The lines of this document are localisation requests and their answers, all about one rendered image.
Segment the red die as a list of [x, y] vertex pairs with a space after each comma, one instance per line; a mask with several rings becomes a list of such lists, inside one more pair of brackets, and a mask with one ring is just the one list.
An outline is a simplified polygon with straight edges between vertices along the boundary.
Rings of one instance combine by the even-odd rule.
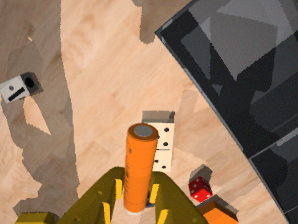
[[201, 176], [188, 184], [190, 196], [200, 203], [213, 196], [209, 182]]

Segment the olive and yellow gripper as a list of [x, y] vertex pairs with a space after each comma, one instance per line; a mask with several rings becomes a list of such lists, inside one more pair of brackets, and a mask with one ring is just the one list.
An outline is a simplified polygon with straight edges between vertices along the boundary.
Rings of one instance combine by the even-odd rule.
[[[122, 198], [124, 176], [124, 167], [108, 170], [56, 224], [111, 224], [115, 201]], [[156, 224], [209, 224], [187, 195], [164, 172], [152, 172], [150, 203], [155, 203]]]

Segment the cream domino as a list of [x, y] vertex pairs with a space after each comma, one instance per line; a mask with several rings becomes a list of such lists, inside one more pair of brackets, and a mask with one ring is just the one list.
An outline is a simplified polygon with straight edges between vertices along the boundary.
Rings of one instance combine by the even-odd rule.
[[159, 132], [153, 171], [170, 172], [174, 119], [142, 119], [141, 122], [153, 125]]

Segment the grey bin with label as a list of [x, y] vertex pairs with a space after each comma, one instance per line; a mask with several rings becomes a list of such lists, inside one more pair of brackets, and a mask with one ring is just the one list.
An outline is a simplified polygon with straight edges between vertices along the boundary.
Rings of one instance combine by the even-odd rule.
[[189, 3], [154, 33], [298, 224], [298, 0]]

